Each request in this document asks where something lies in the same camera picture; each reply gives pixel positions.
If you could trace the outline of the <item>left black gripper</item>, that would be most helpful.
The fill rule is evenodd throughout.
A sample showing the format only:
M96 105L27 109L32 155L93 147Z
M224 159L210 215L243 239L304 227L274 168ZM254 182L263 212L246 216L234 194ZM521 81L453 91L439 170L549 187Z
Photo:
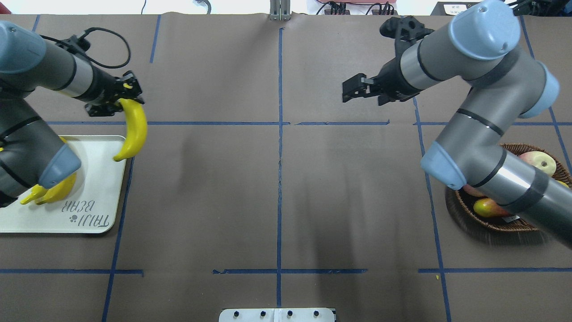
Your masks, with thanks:
M101 92L84 106L91 118L112 117L123 112L123 107L118 102L121 98L145 104L143 90L133 71L126 71L123 76L111 79L105 76L102 81L98 81L96 89L101 89Z

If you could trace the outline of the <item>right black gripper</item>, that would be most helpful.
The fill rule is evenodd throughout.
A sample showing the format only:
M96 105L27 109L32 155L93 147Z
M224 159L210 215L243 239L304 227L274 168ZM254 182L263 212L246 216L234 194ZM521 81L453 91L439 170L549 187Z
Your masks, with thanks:
M421 90L415 88L403 76L400 59L396 57L384 64L380 73L374 79L368 79L365 74L357 74L342 83L342 102L358 97L378 96L378 106L390 102L405 102Z

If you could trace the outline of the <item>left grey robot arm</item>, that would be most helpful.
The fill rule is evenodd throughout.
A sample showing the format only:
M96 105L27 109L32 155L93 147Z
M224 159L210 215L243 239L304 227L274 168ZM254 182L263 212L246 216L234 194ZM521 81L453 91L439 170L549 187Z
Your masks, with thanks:
M37 204L64 199L73 187L81 161L73 149L30 106L26 98L38 87L85 103L91 117L126 115L126 138L116 162L134 157L147 139L143 90L132 71L110 75L87 55L87 36L55 39L1 22L1 187L2 208L18 200Z

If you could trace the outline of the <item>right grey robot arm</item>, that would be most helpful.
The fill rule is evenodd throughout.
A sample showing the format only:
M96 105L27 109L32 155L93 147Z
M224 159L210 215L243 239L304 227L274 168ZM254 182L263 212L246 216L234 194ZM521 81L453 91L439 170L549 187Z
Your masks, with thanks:
M499 144L518 118L533 118L559 95L547 67L519 46L521 25L500 0L484 0L438 30L412 16L391 17L380 34L395 41L395 58L377 76L354 75L342 100L377 97L404 102L456 76L471 89L421 159L423 171L449 188L478 188L510 214L571 247L570 188Z

